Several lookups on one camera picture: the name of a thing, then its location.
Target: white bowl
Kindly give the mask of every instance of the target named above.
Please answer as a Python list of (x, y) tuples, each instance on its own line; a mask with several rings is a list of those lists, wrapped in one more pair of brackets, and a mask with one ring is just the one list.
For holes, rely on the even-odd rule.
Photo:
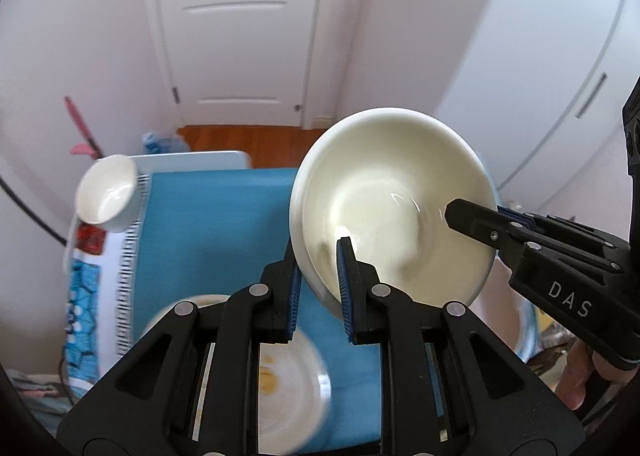
[(298, 266), (338, 317), (335, 248), (349, 236), (359, 261), (414, 301), (469, 305), (495, 250), (447, 226), (455, 198), (495, 210), (482, 163), (436, 119), (399, 108), (356, 113), (311, 147), (293, 184), (289, 229)]
[(79, 218), (108, 231), (126, 230), (138, 217), (139, 207), (138, 169), (124, 155), (95, 162), (76, 190)]

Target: plate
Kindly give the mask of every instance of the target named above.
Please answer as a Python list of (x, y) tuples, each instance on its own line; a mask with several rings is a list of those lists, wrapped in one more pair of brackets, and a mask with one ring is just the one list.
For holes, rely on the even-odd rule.
[[(216, 305), (227, 295), (196, 295), (199, 308)], [(146, 325), (146, 334), (176, 304), (166, 306)], [(207, 356), (205, 379), (196, 411), (194, 440), (198, 439), (204, 392), (215, 344)], [(322, 427), (329, 409), (331, 383), (318, 350), (300, 329), (289, 344), (260, 344), (258, 377), (258, 451), (261, 454), (291, 454), (300, 449)]]

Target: white door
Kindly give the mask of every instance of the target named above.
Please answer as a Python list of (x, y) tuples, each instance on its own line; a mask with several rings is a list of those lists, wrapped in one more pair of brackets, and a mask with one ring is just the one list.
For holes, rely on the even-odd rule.
[(316, 0), (158, 0), (187, 125), (300, 126)]

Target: blue cloth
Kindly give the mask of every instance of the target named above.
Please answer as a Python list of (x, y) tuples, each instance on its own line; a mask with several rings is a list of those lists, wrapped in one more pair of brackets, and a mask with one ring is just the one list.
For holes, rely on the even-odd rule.
[[(140, 238), (133, 333), (189, 295), (231, 294), (282, 259), (295, 169), (156, 173)], [(352, 346), (306, 283), (298, 327), (318, 348), (332, 385), (330, 412), (303, 452), (380, 438), (380, 348)]]

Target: finger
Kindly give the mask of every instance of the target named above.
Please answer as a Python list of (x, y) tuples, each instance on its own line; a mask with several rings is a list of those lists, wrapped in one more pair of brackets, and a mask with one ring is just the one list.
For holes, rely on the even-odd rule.
[(619, 370), (617, 367), (607, 362), (599, 353), (593, 354), (593, 365), (602, 378), (610, 380), (614, 384), (627, 385), (638, 372), (638, 368), (631, 371)]
[(593, 373), (593, 363), (587, 353), (587, 346), (577, 340), (566, 356), (566, 367), (556, 386), (556, 395), (566, 407), (578, 409), (584, 401), (584, 385)]

